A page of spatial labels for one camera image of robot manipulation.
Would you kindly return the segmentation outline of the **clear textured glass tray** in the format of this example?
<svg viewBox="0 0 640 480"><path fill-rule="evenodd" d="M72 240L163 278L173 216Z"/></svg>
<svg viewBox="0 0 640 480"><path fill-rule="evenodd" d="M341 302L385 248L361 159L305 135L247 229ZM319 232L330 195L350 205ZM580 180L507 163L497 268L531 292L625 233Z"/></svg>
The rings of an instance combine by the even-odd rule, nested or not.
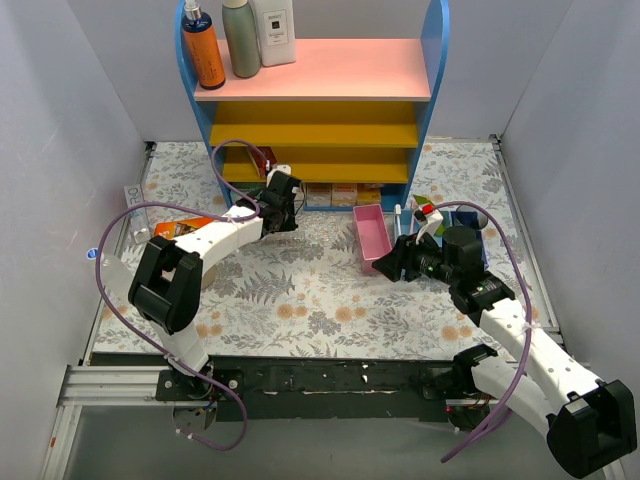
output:
<svg viewBox="0 0 640 480"><path fill-rule="evenodd" d="M298 229L283 234L277 246L280 260L288 264L358 256L353 219L347 213L305 213L298 220Z"/></svg>

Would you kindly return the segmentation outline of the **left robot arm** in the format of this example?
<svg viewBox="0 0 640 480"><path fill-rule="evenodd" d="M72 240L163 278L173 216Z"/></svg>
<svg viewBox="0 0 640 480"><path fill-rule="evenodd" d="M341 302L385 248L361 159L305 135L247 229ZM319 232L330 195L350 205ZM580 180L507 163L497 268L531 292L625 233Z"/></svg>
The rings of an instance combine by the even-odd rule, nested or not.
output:
<svg viewBox="0 0 640 480"><path fill-rule="evenodd" d="M128 292L129 302L152 323L172 367L173 385L190 399L212 390L212 367L194 319L200 292L212 269L242 246L297 228L295 199L302 182L272 171L264 187L238 200L221 221L212 221L168 240L153 237L146 245Z"/></svg>

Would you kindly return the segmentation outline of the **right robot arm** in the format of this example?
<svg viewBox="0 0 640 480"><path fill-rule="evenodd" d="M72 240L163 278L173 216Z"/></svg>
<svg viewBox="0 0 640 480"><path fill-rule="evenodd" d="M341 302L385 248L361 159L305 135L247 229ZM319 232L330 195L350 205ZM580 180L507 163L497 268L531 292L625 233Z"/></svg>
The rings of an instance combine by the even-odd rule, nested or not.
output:
<svg viewBox="0 0 640 480"><path fill-rule="evenodd" d="M526 420L569 475L584 478L636 450L632 392L577 363L528 320L514 292L486 269L474 229L450 227L439 242L401 235L372 266L393 282L427 276L446 284L459 312L519 359L512 368L485 345L465 350L454 358L453 387L469 398L486 393Z"/></svg>

